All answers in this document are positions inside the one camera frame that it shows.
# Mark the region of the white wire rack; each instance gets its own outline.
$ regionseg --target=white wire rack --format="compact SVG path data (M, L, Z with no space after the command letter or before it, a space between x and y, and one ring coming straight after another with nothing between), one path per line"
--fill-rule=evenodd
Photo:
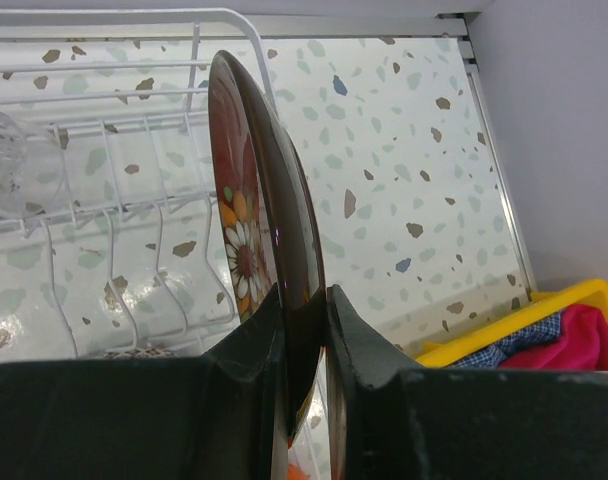
M232 49L275 106L257 31L225 9L0 11L2 24L9 28L0 27L0 110L53 132L63 180L45 212L0 218L0 290L24 296L19 310L7 305L13 298L0 306L0 332L13 334L9 343L0 335L0 362L81 358L149 345L201 354L239 322L226 257L217 257L223 244L207 73L215 51ZM220 41L231 35L230 27L243 40ZM214 38L213 31L227 33ZM251 48L236 52L240 42ZM70 59L43 58L65 49L72 49ZM253 55L244 56L247 51ZM151 88L133 88L153 77ZM70 92L71 78L83 91ZM46 82L47 88L38 86ZM101 167L91 164L93 155L103 160ZM186 160L171 178L169 158ZM137 175L125 173L133 165ZM187 242L183 235L191 233L195 240ZM179 263L186 252L175 254L187 245L199 251L198 261L188 265ZM31 252L43 255L38 261L34 256L29 269L22 259ZM69 272L82 257L99 262L100 256L97 268ZM199 298L187 299L189 285ZM156 322L143 322L141 299L152 303L155 296L162 313ZM95 315L92 323L87 310ZM289 452L291 463L315 479L327 478L320 465L330 461L325 385L321 367L309 417Z
M59 17L70 20L71 25L83 23L83 12L59 12ZM37 23L43 20L44 24L48 24L48 17L36 13ZM115 20L120 18L119 13L113 12L111 18ZM263 83L263 88L269 99L269 102L275 104L271 83L268 75L268 70L265 63L265 54L261 46L261 40L254 27L239 14L226 9L203 9L192 10L184 16L183 21L188 21L191 25L192 37L190 38L190 57L184 59L173 58L171 60L134 60L129 61L124 58L122 61L111 61L110 63L98 64L98 62L85 62L84 56L76 62L57 62L47 63L46 60L40 58L32 63L19 64L0 64L0 76L5 72L12 72L13 75L22 74L40 74L43 78L46 76L61 75L66 76L76 75L80 72L98 72L110 71L111 74L115 71L147 71L160 70L169 72L174 78L184 76L185 87L165 88L149 88L142 89L118 89L118 88L87 88L83 92L69 93L66 88L62 92L51 93L50 91L13 91L11 95L0 95L0 110L13 115L22 115L25 120L40 123L50 129L59 141L60 145L60 161L63 171L63 184L58 197L58 202L55 207L47 209L46 212L30 218L15 219L0 219L0 242L4 234L9 232L17 232L24 239L34 239L37 231L42 234L43 251L50 252L45 259L46 277L49 295L52 300L52 313L59 321L59 328L63 338L66 338L70 343L68 355L73 357L84 356L86 354L94 354L97 352L81 352L78 348L75 329L72 328L73 322L67 317L66 311L62 305L61 295L58 295L58 286L55 278L55 254L56 250L53 247L52 229L58 225L72 225L76 232L84 232L84 229L90 222L97 220L98 217L105 219L107 229L105 233L106 244L106 275L105 280L110 292L106 295L112 297L117 302L117 309L125 317L128 324L130 338L128 340L121 339L119 342L114 342L108 345L107 350L128 350L141 345L164 345L166 348L182 349L189 346L197 345L197 353L204 350L203 342L208 336L214 335L212 332L205 330L202 327L212 327L218 324L232 324L236 318L235 304L231 298L230 289L225 285L227 278L226 272L219 271L212 265L208 258L209 239L211 237L211 228L213 223L213 215L217 214L216 199L214 189L209 185L210 179L205 177L204 172L204 156L200 156L201 152L206 152L209 147L203 145L203 130L207 127L206 118L206 97L207 88L202 85L197 85L198 72L208 70L210 58L200 58L200 28L206 22L225 23L239 29L246 38L251 42L255 53L255 61L259 69L259 75ZM177 98L181 96L182 102L180 105L171 105L163 101L155 101L155 98L164 99L164 97ZM102 102L106 100L119 99L120 103L128 103L130 99L151 98L144 108L116 109L118 105L114 102L111 108L102 108ZM35 115L34 111L21 112L18 106L37 105L39 106L39 114ZM163 160L168 155L168 145L174 145L176 140L167 138L161 140L164 133L172 132L178 138L183 137L188 141L188 152L186 156L190 157L189 163L193 165L195 173L195 182L185 185L177 192L169 191L168 179L165 179L165 169ZM141 145L146 145L144 149L147 151L145 156L138 158L140 165L138 168L146 169L148 176L145 177L142 183L146 185L131 185L125 186L124 181L120 180L122 151L126 148L121 145L119 148L115 144L115 138L120 136L131 135L131 143L135 142ZM97 148L103 148L106 156L107 168L104 172L104 183L108 183L113 194L110 195L110 200L106 198L91 198L85 202L80 202L76 196L75 183L83 181L76 178L73 170L75 164L82 162L80 158L76 158L75 152L70 152L67 149L69 142L74 142L76 139L81 139L87 144L99 145ZM167 275L160 269L160 254L165 248L164 236L165 225L172 222L174 218L182 215L183 210L187 205L191 204L203 205L204 215L202 215L203 223L199 226L203 230L204 241L199 246L203 265L206 267L208 278L216 286L218 298L225 299L227 311L225 313L214 316L201 316L199 320L191 320L189 313L186 311L181 299L177 293L173 292L172 287L168 284ZM129 302L124 298L124 290L116 285L115 279L119 271L116 267L116 227L115 222L119 222L124 228L128 228L129 223L136 223L143 212L152 211L155 216L155 242L154 255L150 268L153 271L154 281L158 286L165 291L168 299L174 304L176 316L181 318L181 325L175 326L167 331L162 331L158 334L146 335L142 328L138 325L136 315L132 311ZM78 288L84 288L84 285L78 285Z

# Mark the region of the yellow basket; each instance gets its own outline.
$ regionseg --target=yellow basket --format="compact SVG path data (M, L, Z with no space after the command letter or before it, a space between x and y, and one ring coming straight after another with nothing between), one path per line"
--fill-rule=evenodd
M533 293L533 302L486 327L445 344L425 343L415 360L425 367L446 367L498 340L573 304L599 308L608 323L608 283L593 279L557 293Z

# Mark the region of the plate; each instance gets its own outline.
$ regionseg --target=plate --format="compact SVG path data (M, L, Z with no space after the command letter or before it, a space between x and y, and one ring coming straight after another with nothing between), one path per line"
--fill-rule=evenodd
M256 310L272 280L277 282L294 435L310 403L326 318L324 266L310 193L277 114L226 51L218 52L211 65L208 108L220 220L241 320Z

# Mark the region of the metal edge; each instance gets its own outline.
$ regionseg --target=metal edge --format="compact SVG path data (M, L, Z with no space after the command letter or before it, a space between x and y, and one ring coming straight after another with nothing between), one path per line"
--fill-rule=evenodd
M462 58L475 58L475 54L473 53L473 45L471 45L471 42L460 40L457 42L457 46L460 48Z
M477 108L477 113L482 122L482 128L484 129L484 134L486 135L486 141L488 142L488 149L491 156L491 161L493 162L495 176L497 177L497 188L500 192L504 216L506 217L508 228L511 233L511 239L513 240L513 248L520 264L520 272L524 278L527 293L530 297L530 292L537 290L535 275L533 274L533 268L528 256L528 251L524 245L522 230L520 229L517 216L513 211L513 201L510 189L506 182L506 176L504 174L504 169L501 164L497 147L495 146L495 134L488 115L488 109L482 91L480 76L477 69L474 71L467 71L467 76L471 85L471 91L473 92L473 99Z
M79 38L87 36L85 28L92 26L92 37L157 36L148 28L138 30L138 24L156 26L161 35L184 34L170 24L186 24L191 16L216 9L168 9L168 10L13 10L0 9L0 38ZM362 18L317 17L300 15L248 15L262 38L298 37L378 37L414 36L431 37L467 35L466 24L459 18ZM239 36L234 28L224 24L204 25L202 38L208 36Z

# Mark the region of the pink cloth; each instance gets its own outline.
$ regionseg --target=pink cloth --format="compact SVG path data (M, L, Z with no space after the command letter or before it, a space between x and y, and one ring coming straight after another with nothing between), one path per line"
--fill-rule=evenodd
M608 370L608 324L602 312L572 305L562 314L562 334L555 343L513 355L500 368Z

